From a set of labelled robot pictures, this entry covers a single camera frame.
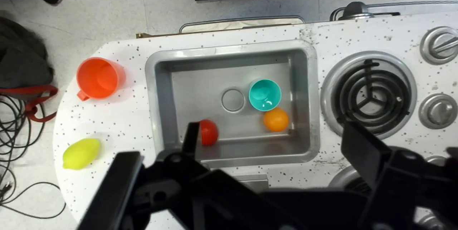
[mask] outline sink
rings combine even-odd
[[[301,40],[152,54],[145,66],[157,152],[180,148],[189,122],[210,119],[219,129],[196,160],[211,168],[303,163],[320,149],[316,52]],[[256,79],[275,81],[279,107],[289,115],[283,132],[268,132],[263,112],[248,101]]]

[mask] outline teal cup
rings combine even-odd
[[[273,80],[254,80],[250,84],[248,99],[255,109],[263,112],[271,111],[280,103],[282,90]]]

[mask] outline toy kitchen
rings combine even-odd
[[[84,102],[76,79],[69,85],[53,140],[62,194],[80,220],[117,152],[139,150],[149,166],[161,150],[180,147],[189,122],[202,119],[216,124],[219,137],[198,147],[196,159],[255,191],[370,192],[340,151],[347,120],[442,165],[445,148],[458,140],[456,18],[456,11],[359,13],[321,23],[270,18],[269,26],[193,24],[180,34],[107,43],[93,56],[124,67],[126,83],[108,99]],[[266,130],[263,112],[250,104],[257,79],[281,89],[278,108],[289,122],[280,132]],[[100,157],[84,170],[63,169],[68,146],[58,144],[81,136],[102,142]],[[436,220],[426,211],[417,217]],[[157,227],[180,229],[168,212],[152,215],[148,229]]]

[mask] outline plastic cup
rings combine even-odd
[[[81,90],[77,94],[80,100],[104,99],[124,85],[126,73],[121,65],[113,61],[91,57],[78,68],[77,82]]]
[[[271,111],[280,103],[282,90],[273,80],[257,79],[250,84],[248,99],[255,109]]]

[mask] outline plastic fruit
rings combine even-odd
[[[208,119],[200,121],[202,145],[211,146],[218,140],[218,127]]]
[[[264,115],[264,125],[270,132],[284,131],[289,125],[288,114],[280,108],[267,111]]]
[[[62,160],[65,169],[80,170],[87,167],[98,155],[98,139],[82,139],[65,150]]]

